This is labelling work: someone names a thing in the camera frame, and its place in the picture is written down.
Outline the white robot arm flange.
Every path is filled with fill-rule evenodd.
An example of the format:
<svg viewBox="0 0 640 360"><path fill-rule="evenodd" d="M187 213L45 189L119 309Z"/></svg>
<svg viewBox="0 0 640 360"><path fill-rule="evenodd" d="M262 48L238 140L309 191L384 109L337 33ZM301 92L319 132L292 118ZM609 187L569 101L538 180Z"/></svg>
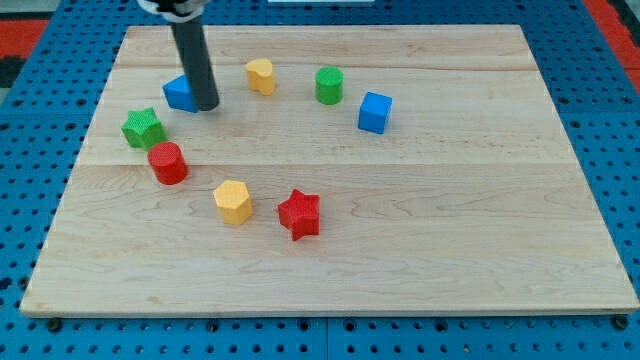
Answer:
<svg viewBox="0 0 640 360"><path fill-rule="evenodd" d="M172 23L189 22L204 12L211 0L137 0L144 11Z"/></svg>

